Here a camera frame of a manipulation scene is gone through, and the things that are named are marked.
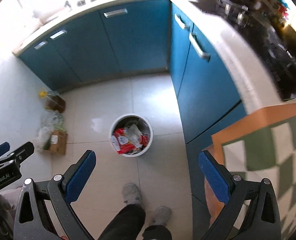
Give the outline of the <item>grey slipper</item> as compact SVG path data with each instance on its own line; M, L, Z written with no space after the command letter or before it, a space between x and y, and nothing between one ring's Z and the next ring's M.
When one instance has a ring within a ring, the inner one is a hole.
M171 219L172 211L169 207L160 206L156 209L152 216L150 225L162 225L166 226Z
M133 204L143 207L141 191L134 183L128 183L123 186L122 196L124 204Z

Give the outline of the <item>black stove top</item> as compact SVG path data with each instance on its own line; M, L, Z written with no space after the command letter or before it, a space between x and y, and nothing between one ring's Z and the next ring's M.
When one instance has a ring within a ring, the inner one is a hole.
M283 101L296 98L296 31L286 0L196 0L202 11L221 16L251 46Z

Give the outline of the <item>white trash bin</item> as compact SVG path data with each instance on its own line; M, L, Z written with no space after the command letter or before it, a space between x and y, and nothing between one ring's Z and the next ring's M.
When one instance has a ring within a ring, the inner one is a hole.
M151 147L153 129L146 118L136 114L125 114L111 125L109 139L117 154L136 158Z

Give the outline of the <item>left grey slipper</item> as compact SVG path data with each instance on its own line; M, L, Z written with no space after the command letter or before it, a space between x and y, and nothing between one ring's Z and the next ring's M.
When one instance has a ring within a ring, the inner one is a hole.
M123 186L122 196L124 204L133 204L143 207L141 191L134 183L128 183Z

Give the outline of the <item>red white snack bag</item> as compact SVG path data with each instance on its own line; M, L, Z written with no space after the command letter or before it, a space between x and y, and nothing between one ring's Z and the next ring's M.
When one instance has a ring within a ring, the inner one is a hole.
M143 134L136 126L132 126L116 129L110 141L118 154L134 155L148 145L149 136Z

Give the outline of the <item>blue kitchen cabinets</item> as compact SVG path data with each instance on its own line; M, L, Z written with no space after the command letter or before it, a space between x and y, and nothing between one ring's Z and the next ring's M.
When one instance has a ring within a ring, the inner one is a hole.
M186 142L246 115L219 52L170 0L96 9L39 35L19 58L52 90L169 70Z

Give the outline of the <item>small cardboard box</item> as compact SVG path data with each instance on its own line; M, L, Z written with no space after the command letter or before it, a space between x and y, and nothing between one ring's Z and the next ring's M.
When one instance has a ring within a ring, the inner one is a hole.
M43 149L51 153L65 155L67 139L68 134L66 132L55 130L51 134Z

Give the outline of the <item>right grey slipper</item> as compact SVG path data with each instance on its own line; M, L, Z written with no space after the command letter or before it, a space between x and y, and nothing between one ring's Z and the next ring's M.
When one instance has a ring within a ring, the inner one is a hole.
M150 225L162 225L166 226L171 219L172 211L169 207L160 206L156 209L152 216Z

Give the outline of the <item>green checkered tablecloth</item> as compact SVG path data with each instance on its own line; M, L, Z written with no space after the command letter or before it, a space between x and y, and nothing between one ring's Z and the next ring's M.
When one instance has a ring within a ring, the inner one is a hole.
M296 103L264 107L219 132L207 147L232 174L271 180L281 218L281 238L296 231Z

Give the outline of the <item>right black trouser leg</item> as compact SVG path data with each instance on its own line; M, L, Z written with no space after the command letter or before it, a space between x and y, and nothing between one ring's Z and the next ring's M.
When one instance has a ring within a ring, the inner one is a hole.
M143 240L172 240L171 232L163 225L151 225L142 234Z

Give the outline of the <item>oil bottle yellow cap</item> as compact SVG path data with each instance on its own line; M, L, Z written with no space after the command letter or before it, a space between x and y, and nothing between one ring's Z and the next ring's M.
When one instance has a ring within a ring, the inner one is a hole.
M66 101L54 91L41 90L38 96L44 100L45 109L62 114L66 109Z

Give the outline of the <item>clear plastic bags pile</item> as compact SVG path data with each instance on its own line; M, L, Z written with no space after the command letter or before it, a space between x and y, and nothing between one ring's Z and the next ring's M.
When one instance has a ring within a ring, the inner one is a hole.
M40 128L34 139L34 146L37 152L42 152L48 146L51 135L54 131L65 132L64 117L58 111L46 111L41 118Z

